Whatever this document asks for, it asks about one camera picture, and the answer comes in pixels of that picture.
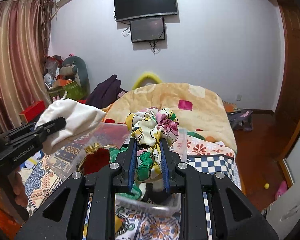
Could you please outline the person's left hand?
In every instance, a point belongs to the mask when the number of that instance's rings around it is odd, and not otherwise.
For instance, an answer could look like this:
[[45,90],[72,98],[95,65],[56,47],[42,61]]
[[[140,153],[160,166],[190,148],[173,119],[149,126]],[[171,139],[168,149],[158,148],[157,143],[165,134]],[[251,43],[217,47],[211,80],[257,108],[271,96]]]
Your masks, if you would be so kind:
[[13,173],[11,173],[10,183],[13,188],[13,192],[15,194],[15,202],[26,208],[28,205],[28,197],[25,193],[25,186],[22,181],[22,177],[19,174],[20,167],[17,167]]

